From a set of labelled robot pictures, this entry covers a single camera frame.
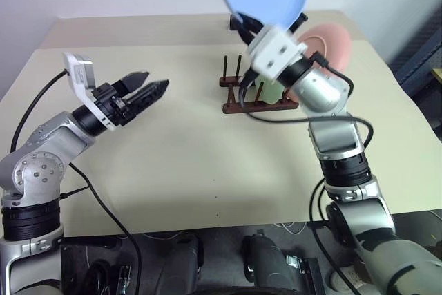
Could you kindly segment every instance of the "white cable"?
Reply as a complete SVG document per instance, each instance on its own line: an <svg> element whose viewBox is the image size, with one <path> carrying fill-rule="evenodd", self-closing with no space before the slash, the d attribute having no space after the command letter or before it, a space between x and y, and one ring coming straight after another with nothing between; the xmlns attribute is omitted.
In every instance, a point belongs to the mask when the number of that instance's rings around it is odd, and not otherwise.
<svg viewBox="0 0 442 295"><path fill-rule="evenodd" d="M294 233L294 232L292 232L286 225L284 225L284 224L281 224L282 226L280 226L280 225L277 225L277 224L274 224L275 226L277 226L277 227L279 227L279 228L283 228L283 229L285 229L286 231L288 231L291 235L299 235L299 234L301 234L302 233L302 231L305 229L305 227L307 226L307 221L306 222L304 222L304 225L302 226L302 228L299 230L299 231L297 231L296 233Z"/></svg>
<svg viewBox="0 0 442 295"><path fill-rule="evenodd" d="M282 223L279 223L279 222L277 222L276 224L274 224L275 226L277 226L277 227L279 227L279 228L284 228L284 226L286 226L286 227L291 227L291 226L293 226L295 223L294 222L290 222L290 225L284 225L284 223L282 222Z"/></svg>
<svg viewBox="0 0 442 295"><path fill-rule="evenodd" d="M440 217L440 215L437 214L436 212L431 211L431 210L428 210L427 212L430 212L433 216L435 216L435 217L438 218L440 221L442 221L442 217Z"/></svg>
<svg viewBox="0 0 442 295"><path fill-rule="evenodd" d="M105 286L105 288L103 288L102 292L99 293L99 295L104 295L104 292L109 295L111 293L111 288L109 286Z"/></svg>
<svg viewBox="0 0 442 295"><path fill-rule="evenodd" d="M88 264L88 269L89 269L90 265L89 265L89 254L88 254L88 249L89 249L89 247L86 246L86 263Z"/></svg>
<svg viewBox="0 0 442 295"><path fill-rule="evenodd" d="M179 231L176 234L169 236L168 238L158 238L156 236L152 236L152 235L147 235L146 233L141 233L141 235L143 235L145 238L151 238L152 240L172 240L173 238L176 238L177 236L179 236L182 232L184 231Z"/></svg>

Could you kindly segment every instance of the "pink bowl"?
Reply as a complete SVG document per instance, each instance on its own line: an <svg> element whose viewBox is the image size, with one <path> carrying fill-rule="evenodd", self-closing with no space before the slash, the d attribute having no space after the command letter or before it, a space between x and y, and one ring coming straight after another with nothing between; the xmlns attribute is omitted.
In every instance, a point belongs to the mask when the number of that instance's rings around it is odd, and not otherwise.
<svg viewBox="0 0 442 295"><path fill-rule="evenodd" d="M306 57L319 51L329 61L330 67L336 69L338 72L344 72L350 60L350 52L352 50L352 39L347 30L337 23L325 23L315 26L312 29L302 34L298 41L307 44ZM331 73L325 69L320 69L324 74ZM288 97L298 102L298 98L289 93Z"/></svg>

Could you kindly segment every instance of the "black cable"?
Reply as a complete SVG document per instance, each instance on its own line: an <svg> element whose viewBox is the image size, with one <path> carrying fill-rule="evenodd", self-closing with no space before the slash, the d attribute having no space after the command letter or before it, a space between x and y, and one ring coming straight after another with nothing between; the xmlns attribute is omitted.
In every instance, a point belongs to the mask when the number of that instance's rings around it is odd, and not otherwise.
<svg viewBox="0 0 442 295"><path fill-rule="evenodd" d="M125 226L118 220L118 218L115 217L115 215L110 211L110 209L103 203L102 199L98 196L98 193L95 191L95 188L93 187L88 177L82 171L80 171L74 164L70 163L69 166L84 179L84 181L88 184L90 191L97 200L98 204L110 216L110 218L115 222L115 224L118 225L118 227L123 231L124 235L126 235L128 239L132 242L132 245L135 248L135 251L137 252L137 260L138 260L137 283L135 285L135 294L138 295L140 291L141 270L142 270L142 256L141 256L140 246L138 245L136 239L134 239L133 235L125 228Z"/></svg>
<svg viewBox="0 0 442 295"><path fill-rule="evenodd" d="M237 25L242 26L245 30L252 32L253 34L258 34L261 29L264 28L264 25L257 19L241 12L238 12L238 15L241 17L242 23L237 19Z"/></svg>
<svg viewBox="0 0 442 295"><path fill-rule="evenodd" d="M314 54L312 54L310 60L316 61L319 64L319 66L324 67L329 72L335 74L337 77L346 81L349 86L348 97L352 95L354 89L353 81L349 77L342 74L341 72L338 72L336 69L330 67L329 61L325 59L325 57L320 52L316 51Z"/></svg>
<svg viewBox="0 0 442 295"><path fill-rule="evenodd" d="M273 120L273 119L265 119L263 117L257 117L256 115L253 115L249 112L249 110L246 107L246 104L244 102L244 98L247 92L247 88L248 88L248 84L251 84L253 82L254 79L247 79L247 74L244 75L244 79L241 82L240 85L240 89L239 89L239 100L240 100L240 105L242 107L242 110L244 111L244 113L246 113L249 117L261 121L261 122L266 122L266 123L270 123L270 124L300 124L303 122L326 122L326 121L348 121L348 122L360 122L361 124L364 124L367 128L368 128L368 134L367 134L367 138L365 139L364 142L364 146L367 147L368 144L370 143L370 141L373 138L373 133L374 133L374 129L372 124L370 124L367 120L361 119L359 117L352 117L350 115L346 115L346 116L342 116L342 115L338 115L338 116L325 116L325 117L304 117L304 118L300 118L300 119L281 119L281 120Z"/></svg>
<svg viewBox="0 0 442 295"><path fill-rule="evenodd" d="M25 114L23 115L23 117L21 118L19 125L17 126L17 129L15 129L14 132L14 136L12 136L12 141L11 141L11 149L10 152L14 152L17 149L17 141L19 140L19 135L21 130L23 129L23 126L26 122L26 120L29 118L29 114L32 112L32 110L34 109L35 105L37 105L37 102L41 99L41 97L45 94L46 91L49 90L49 88L59 79L61 79L64 75L66 75L68 73L68 71L66 69L64 69L60 74L58 74L57 76L55 76L52 80L50 80L48 82L48 84L46 84L41 90L40 92L37 94L37 96L35 96L34 100L30 103L28 109L26 110Z"/></svg>
<svg viewBox="0 0 442 295"><path fill-rule="evenodd" d="M320 200L323 197L324 192L325 192L325 186L322 187L322 189L320 190L319 196L318 196L318 211L319 211L320 218L323 221L326 221L325 218L324 218L323 209L322 209L322 207L320 205Z"/></svg>
<svg viewBox="0 0 442 295"><path fill-rule="evenodd" d="M249 32L247 29L245 29L243 26L238 26L238 34L241 37L241 40L249 45L251 41L253 41L253 38L255 38L251 32Z"/></svg>
<svg viewBox="0 0 442 295"><path fill-rule="evenodd" d="M348 97L350 97L353 93L353 89L354 89L354 83L353 81L345 76L344 74L342 74L341 72L338 72L336 69L326 65L325 69L327 69L329 72L332 72L333 74L335 74L337 77L340 77L341 79L343 79L344 81L347 82L347 84L349 85L349 90L348 90Z"/></svg>
<svg viewBox="0 0 442 295"><path fill-rule="evenodd" d="M310 223L313 223L313 201L315 198L315 194L321 184L324 182L324 178L321 179L321 181L318 182L318 184L314 187L311 196L310 196L310 203L309 203L309 220ZM355 295L361 295L361 293L352 285L352 283L347 279L347 277L344 275L344 273L340 270L340 267L334 262L333 258L329 255L328 251L325 249L323 243L321 242L318 233L316 232L316 228L314 226L311 227L311 232L313 233L313 237L315 238L316 243L318 244L319 249L323 252L325 258L329 261L330 265L334 268L336 273L342 278L344 283L350 288L350 290Z"/></svg>
<svg viewBox="0 0 442 295"><path fill-rule="evenodd" d="M89 186L83 187L83 188L78 188L72 191L68 191L67 193L60 193L60 200L65 200L66 198L68 198L71 195L75 195L76 193L79 193L80 191L83 191L84 189L89 188Z"/></svg>
<svg viewBox="0 0 442 295"><path fill-rule="evenodd" d="M14 136L12 137L12 141L11 141L11 149L10 152L14 152L17 149L17 141L19 139L20 136L20 132L23 129L23 126L26 122L26 120L29 118L29 115L31 114L32 110L34 109L34 107L37 105L37 102L41 99L41 97L45 94L46 91L49 90L49 88L56 82L58 81L60 78L62 78L65 74L67 74L68 71L65 69L63 70L60 74L58 74L57 76L55 76L52 80L50 80L41 90L40 92L37 94L37 96L34 98L34 100L31 102L31 104L29 105L28 109L26 110L25 114L23 115L23 117L20 120L19 125L17 126L17 128L15 129L14 132ZM134 237L132 236L131 233L128 232L128 230L125 228L125 226L118 220L117 217L115 217L115 215L108 209L108 207L103 203L102 199L98 196L97 192L95 191L92 183L90 182L90 180L88 179L88 177L86 176L86 174L84 174L82 171L80 171L80 169L78 167L76 167L72 162L69 163L69 166L75 171L77 172L86 182L87 187L83 187L83 188L79 188L79 189L75 189L73 191L69 191L68 193L61 193L60 194L60 199L64 199L69 197L70 195L73 195L74 193L78 193L80 191L83 191L84 189L89 188L90 191L92 192L92 194L94 195L95 199L98 201L98 204L102 207L102 209L110 216L110 218L118 225L118 227L124 232L124 234L128 237L128 239L132 242L132 245L135 248L135 251L137 252L137 260L138 260L138 269L137 269L137 282L135 285L135 295L139 294L140 291L140 281L141 281L141 270L142 270L142 256L141 256L141 250L140 247L138 246L137 241L134 239Z"/></svg>
<svg viewBox="0 0 442 295"><path fill-rule="evenodd" d="M374 133L374 129L372 124L370 124L368 121L358 118L358 117L352 117L352 116L337 116L337 117L310 117L310 118L301 118L301 119L292 119L292 120L271 120L271 119L265 119L262 117L257 117L256 115L250 114L250 112L248 111L244 99L245 99L245 95L247 92L247 89L249 87L249 85L252 84L252 82L254 81L254 79L258 76L258 74L256 72L254 72L253 70L249 69L245 75L244 78L241 82L240 85L240 89L239 89L239 100L240 100L240 105L242 107L242 110L251 118L261 121L261 122L266 122L266 123L271 123L271 124L298 124L298 123L302 123L302 122L324 122L324 121L355 121L355 122L360 122L362 124L364 124L367 128L368 128L368 135L367 138L365 139L364 142L364 147L366 148L368 146L368 144L370 143L370 141L373 138L373 133ZM309 202L309 221L311 223L313 223L313 203L314 203L314 197L316 195L317 190L319 189L319 187L321 186L321 184L325 181L324 178L322 178L318 184L314 187L314 190L311 193L311 197L310 197L310 202ZM321 193L320 196L322 195L323 191L325 191L325 188L323 187L321 189ZM319 249L322 251L322 253L324 254L325 258L329 261L330 265L334 268L334 270L336 271L336 273L342 278L342 280L344 281L344 283L348 286L348 288L351 289L351 291L355 294L355 295L361 295L361 293L352 285L352 283L348 280L348 278L344 275L344 273L340 270L340 267L334 262L333 258L329 255L328 251L325 249L323 243L320 241L320 238L318 236L318 233L316 232L316 228L312 227L311 231L314 235L315 241L318 244Z"/></svg>

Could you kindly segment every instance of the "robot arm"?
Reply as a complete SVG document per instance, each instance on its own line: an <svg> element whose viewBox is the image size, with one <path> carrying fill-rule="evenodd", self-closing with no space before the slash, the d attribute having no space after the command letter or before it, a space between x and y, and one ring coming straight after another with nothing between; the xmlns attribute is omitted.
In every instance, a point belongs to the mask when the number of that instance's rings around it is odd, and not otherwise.
<svg viewBox="0 0 442 295"><path fill-rule="evenodd" d="M309 117L348 117L350 86L313 68L306 45L276 26L251 41L252 69L291 89ZM251 80L244 78L248 84ZM333 202L327 207L334 235L354 248L382 294L440 294L442 262L395 235L394 223L364 154L355 121L310 121L309 133Z"/></svg>
<svg viewBox="0 0 442 295"><path fill-rule="evenodd" d="M0 239L3 295L29 285L27 277L32 274L18 272L23 271L20 266L38 264L21 261L35 262L38 258L34 257L54 256L59 251L63 236L60 183L70 162L92 146L100 133L124 126L156 102L169 84L164 80L140 88L148 73L135 72L96 88L92 61L80 55L64 56L71 88L84 105L40 125L20 149L0 161L0 185L5 190L1 198L4 236ZM59 257L51 261L59 263ZM51 278L61 273L59 265L46 267Z"/></svg>

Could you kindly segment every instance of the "beige tabletop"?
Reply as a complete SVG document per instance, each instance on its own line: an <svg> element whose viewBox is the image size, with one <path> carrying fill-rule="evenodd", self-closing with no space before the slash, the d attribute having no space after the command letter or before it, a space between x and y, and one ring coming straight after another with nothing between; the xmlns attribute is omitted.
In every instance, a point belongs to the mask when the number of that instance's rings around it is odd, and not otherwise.
<svg viewBox="0 0 442 295"><path fill-rule="evenodd" d="M220 34L225 18L182 16L171 18L171 24L165 18L144 17L149 25L137 18L138 26L134 18L114 18L117 23L102 19L107 26L99 19L89 19L91 25L80 22L87 19L61 20L0 102L0 153L8 153L30 101L64 67L61 53L81 53L94 61L98 84L141 69L151 73L149 80L171 81L158 103L124 128L100 135L95 146L75 160L130 231L306 220L309 195L322 177L307 125L262 124L222 113L227 100L227 90L218 86L223 56L229 56L229 73L234 73L238 54L244 55L242 71L248 65L238 38ZM171 32L177 22L182 22L181 29ZM94 24L101 27L95 35ZM441 208L442 145L389 68L351 25L352 58L346 74L355 90L349 111L374 125L366 154L388 206L392 213ZM134 26L151 31L149 42L141 45L145 31L121 32ZM163 42L160 30L169 33ZM79 105L67 80L57 82L30 116L19 145L38 124ZM303 116L300 109L262 114ZM83 185L69 170L61 190ZM67 236L121 233L88 191L61 202L61 220Z"/></svg>

